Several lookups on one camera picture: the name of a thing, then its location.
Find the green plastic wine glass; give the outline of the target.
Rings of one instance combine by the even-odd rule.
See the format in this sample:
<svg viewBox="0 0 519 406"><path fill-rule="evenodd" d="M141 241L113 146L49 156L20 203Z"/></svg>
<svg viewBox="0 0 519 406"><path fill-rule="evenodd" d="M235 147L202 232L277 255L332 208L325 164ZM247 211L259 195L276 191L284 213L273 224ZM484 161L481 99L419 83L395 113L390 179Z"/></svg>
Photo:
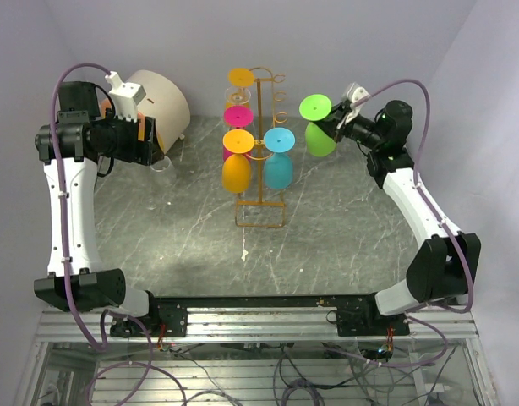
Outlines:
<svg viewBox="0 0 519 406"><path fill-rule="evenodd" d="M322 94L309 95L299 105L301 117L309 122L305 129L305 141L312 156L328 156L336 148L336 142L319 125L330 115L331 108L330 98Z"/></svg>

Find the clear wine glass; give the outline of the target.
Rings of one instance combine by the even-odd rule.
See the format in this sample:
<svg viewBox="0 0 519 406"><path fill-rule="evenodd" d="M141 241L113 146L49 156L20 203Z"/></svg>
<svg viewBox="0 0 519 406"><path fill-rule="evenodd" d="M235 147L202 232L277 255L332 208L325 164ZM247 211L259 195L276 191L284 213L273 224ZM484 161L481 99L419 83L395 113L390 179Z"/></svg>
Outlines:
<svg viewBox="0 0 519 406"><path fill-rule="evenodd" d="M251 92L247 87L231 86L225 91L225 108L233 106L250 107Z"/></svg>
<svg viewBox="0 0 519 406"><path fill-rule="evenodd" d="M150 166L150 178L153 183L163 185L173 184L177 174L171 159L164 156L160 161Z"/></svg>

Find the blue plastic wine glass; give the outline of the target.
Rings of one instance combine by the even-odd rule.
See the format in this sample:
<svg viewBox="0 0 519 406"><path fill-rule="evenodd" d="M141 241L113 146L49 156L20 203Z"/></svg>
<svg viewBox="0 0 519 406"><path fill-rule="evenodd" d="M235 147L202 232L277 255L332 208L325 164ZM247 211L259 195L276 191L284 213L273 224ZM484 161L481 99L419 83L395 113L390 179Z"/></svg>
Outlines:
<svg viewBox="0 0 519 406"><path fill-rule="evenodd" d="M295 146L293 132L286 128L273 128L265 133L265 148L272 153L265 160L265 185L274 190L286 189L293 178L293 165L287 154Z"/></svg>

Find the yellow wine glass back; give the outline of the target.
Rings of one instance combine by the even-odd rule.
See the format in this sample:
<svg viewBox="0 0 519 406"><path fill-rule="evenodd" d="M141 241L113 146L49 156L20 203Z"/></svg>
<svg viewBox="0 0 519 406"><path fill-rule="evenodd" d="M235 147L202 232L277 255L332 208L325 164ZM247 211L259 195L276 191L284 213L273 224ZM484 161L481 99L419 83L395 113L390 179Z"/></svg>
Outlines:
<svg viewBox="0 0 519 406"><path fill-rule="evenodd" d="M222 143L231 153L222 166L222 186L231 193L243 193L248 189L252 176L247 155L254 148L254 137L245 129L232 129L226 132Z"/></svg>

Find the yellow wine glass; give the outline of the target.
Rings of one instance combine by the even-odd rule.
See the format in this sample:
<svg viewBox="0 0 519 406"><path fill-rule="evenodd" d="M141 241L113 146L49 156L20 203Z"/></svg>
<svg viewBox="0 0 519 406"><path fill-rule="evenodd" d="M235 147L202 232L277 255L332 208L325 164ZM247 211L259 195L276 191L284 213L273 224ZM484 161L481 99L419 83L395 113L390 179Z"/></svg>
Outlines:
<svg viewBox="0 0 519 406"><path fill-rule="evenodd" d="M222 166L222 186L231 193L243 193L248 189L252 176L247 155L254 148L254 137L245 129L232 129L226 132L222 143L231 153Z"/></svg>
<svg viewBox="0 0 519 406"><path fill-rule="evenodd" d="M250 87L254 84L255 77L251 70L246 68L231 69L227 75L229 84L231 86Z"/></svg>

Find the pink plastic wine glass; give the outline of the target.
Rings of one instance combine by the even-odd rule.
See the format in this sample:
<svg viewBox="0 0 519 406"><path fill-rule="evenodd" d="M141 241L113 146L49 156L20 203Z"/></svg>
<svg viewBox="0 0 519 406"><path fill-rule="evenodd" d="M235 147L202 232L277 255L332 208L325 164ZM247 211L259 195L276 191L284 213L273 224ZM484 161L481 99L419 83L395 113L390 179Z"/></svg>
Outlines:
<svg viewBox="0 0 519 406"><path fill-rule="evenodd" d="M252 110L242 105L231 106L225 110L223 118L229 127L222 139L223 161L234 154L250 153L255 139L246 127L254 120Z"/></svg>

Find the yellow wine glass front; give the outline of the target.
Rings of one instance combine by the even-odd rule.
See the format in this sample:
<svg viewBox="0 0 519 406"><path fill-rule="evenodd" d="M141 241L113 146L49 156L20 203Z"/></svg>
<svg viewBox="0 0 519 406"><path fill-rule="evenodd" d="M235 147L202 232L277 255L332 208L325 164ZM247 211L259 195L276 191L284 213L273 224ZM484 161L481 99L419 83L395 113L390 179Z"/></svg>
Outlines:
<svg viewBox="0 0 519 406"><path fill-rule="evenodd" d="M255 77L251 70L246 68L231 69L227 75L229 84L231 86L250 87L254 84Z"/></svg>

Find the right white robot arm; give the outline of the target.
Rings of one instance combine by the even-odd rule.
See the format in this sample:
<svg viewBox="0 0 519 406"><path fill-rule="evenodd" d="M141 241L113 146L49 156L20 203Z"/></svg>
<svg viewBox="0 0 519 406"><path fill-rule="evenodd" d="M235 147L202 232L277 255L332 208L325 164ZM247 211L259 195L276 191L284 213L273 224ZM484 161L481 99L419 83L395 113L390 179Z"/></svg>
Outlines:
<svg viewBox="0 0 519 406"><path fill-rule="evenodd" d="M377 292L376 306L361 317L363 328L374 335L391 325L391 316L436 305L456 313L473 307L481 242L464 233L440 209L421 181L417 162L407 152L412 130L412 108L404 101L389 101L368 119L349 100L336 104L320 124L335 141L344 138L368 148L369 175L396 204L411 228L418 253L405 277Z"/></svg>

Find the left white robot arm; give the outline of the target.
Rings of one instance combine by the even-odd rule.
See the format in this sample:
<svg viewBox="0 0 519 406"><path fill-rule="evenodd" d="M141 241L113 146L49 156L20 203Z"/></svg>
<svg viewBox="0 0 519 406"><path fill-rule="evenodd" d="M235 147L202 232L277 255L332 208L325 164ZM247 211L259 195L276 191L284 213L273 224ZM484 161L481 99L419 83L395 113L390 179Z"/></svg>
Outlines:
<svg viewBox="0 0 519 406"><path fill-rule="evenodd" d="M148 292L128 287L123 271L103 265L96 245L94 189L98 161L150 166L162 159L156 121L139 113L146 96L142 85L116 83L101 107L98 85L67 81L60 85L60 109L53 126L35 138L50 194L52 249L47 275L34 282L38 299L64 312L109 308L132 316L143 336L161 327Z"/></svg>

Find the white half-round box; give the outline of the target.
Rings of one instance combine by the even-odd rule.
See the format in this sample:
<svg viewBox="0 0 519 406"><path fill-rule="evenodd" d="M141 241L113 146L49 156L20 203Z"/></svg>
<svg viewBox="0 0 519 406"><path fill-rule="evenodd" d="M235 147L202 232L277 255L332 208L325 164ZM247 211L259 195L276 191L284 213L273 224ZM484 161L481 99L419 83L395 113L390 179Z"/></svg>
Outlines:
<svg viewBox="0 0 519 406"><path fill-rule="evenodd" d="M176 140L184 137L183 131L190 123L190 110L184 94L165 76L149 70L138 70L123 82L133 82L145 88L146 97L139 104L138 121L144 117L156 120L156 135L166 153ZM103 101L102 107L110 107Z"/></svg>

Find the aluminium mounting rail frame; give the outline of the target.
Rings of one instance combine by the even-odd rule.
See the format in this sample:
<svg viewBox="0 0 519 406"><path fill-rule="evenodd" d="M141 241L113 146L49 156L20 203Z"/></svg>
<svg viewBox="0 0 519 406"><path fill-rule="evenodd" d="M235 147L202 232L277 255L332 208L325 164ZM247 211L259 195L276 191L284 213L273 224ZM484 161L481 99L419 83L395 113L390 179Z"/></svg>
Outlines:
<svg viewBox="0 0 519 406"><path fill-rule="evenodd" d="M370 295L159 298L146 325L169 343L380 340L392 328L408 339L478 336L469 313L425 308L382 316Z"/></svg>

